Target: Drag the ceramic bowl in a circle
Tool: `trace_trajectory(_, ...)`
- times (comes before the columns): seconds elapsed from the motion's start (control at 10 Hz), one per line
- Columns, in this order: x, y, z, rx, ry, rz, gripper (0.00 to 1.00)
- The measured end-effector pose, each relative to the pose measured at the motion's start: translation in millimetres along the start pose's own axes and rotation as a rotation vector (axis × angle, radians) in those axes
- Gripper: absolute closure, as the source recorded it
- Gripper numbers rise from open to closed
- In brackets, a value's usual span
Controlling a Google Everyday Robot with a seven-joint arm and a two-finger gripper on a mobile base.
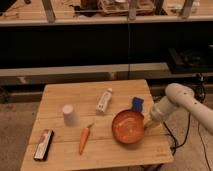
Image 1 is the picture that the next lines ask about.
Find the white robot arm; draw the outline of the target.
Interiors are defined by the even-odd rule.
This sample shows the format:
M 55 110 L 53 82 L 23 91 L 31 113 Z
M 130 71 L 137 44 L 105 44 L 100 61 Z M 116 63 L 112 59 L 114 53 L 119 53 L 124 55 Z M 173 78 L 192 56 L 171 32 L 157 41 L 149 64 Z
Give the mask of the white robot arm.
M 191 88 L 179 83 L 171 83 L 165 88 L 165 96 L 151 107 L 144 128 L 149 130 L 158 126 L 178 108 L 184 108 L 192 114 L 213 135 L 213 110 L 196 100 Z

